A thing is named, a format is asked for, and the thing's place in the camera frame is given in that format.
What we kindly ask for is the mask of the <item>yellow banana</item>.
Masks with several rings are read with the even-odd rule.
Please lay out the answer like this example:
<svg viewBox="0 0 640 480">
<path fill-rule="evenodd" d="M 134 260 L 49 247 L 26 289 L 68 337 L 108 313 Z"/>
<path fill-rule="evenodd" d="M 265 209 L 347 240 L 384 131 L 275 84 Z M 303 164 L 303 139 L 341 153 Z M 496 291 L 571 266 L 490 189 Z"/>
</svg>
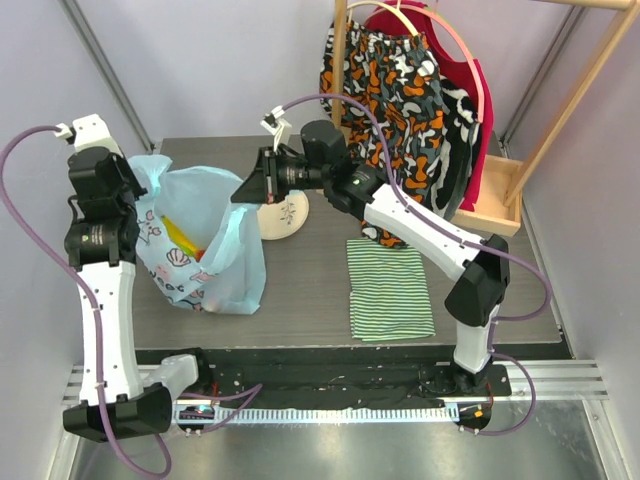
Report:
<svg viewBox="0 0 640 480">
<path fill-rule="evenodd" d="M 199 260 L 203 255 L 203 250 L 189 240 L 187 236 L 166 216 L 161 217 L 161 221 L 167 231 L 169 239 L 185 254 Z"/>
</svg>

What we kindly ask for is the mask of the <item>light blue plastic bag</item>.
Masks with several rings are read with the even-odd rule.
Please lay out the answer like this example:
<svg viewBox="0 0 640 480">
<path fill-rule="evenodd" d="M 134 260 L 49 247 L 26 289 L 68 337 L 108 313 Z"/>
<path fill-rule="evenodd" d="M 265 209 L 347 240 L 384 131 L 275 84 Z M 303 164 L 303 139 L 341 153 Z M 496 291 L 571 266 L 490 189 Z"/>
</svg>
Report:
<svg viewBox="0 0 640 480">
<path fill-rule="evenodd" d="M 136 202 L 137 255 L 167 301 L 198 312 L 255 313 L 266 267 L 256 206 L 230 201 L 241 178 L 208 166 L 174 170 L 164 155 L 128 163 L 148 191 Z M 203 250 L 199 260 L 169 239 L 162 216 Z"/>
</svg>

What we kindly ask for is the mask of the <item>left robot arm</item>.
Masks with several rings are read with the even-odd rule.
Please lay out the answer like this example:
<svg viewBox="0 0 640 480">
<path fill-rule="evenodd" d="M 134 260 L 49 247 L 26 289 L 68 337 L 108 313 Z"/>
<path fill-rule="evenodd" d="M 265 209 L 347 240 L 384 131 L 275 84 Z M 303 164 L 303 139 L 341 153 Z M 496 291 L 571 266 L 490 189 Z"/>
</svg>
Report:
<svg viewBox="0 0 640 480">
<path fill-rule="evenodd" d="M 205 397 L 213 375 L 193 354 L 165 359 L 149 380 L 138 370 L 132 296 L 139 225 L 136 201 L 146 194 L 126 159 L 89 147 L 68 160 L 75 218 L 64 247 L 77 275 L 83 317 L 84 371 L 78 405 L 63 414 L 64 429 L 106 442 L 166 432 L 173 403 L 185 392 Z"/>
</svg>

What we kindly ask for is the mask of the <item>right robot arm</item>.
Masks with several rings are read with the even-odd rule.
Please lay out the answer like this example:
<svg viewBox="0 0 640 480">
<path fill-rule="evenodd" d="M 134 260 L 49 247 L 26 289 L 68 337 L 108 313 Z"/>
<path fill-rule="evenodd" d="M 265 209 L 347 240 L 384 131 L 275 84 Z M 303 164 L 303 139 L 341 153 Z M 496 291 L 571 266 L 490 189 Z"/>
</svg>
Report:
<svg viewBox="0 0 640 480">
<path fill-rule="evenodd" d="M 232 194 L 232 202 L 274 204 L 295 190 L 320 189 L 336 210 L 380 227 L 418 250 L 454 282 L 445 299 L 445 308 L 456 321 L 453 359 L 434 371 L 425 385 L 439 395 L 480 393 L 488 385 L 492 365 L 490 323 L 510 280 L 506 260 L 482 249 L 495 247 L 504 254 L 506 241 L 497 235 L 482 240 L 467 231 L 457 232 L 453 224 L 395 192 L 383 172 L 350 158 L 342 132 L 327 120 L 302 128 L 302 152 L 288 145 L 287 121 L 268 116 L 261 124 L 273 143 L 260 148 L 254 169 Z"/>
</svg>

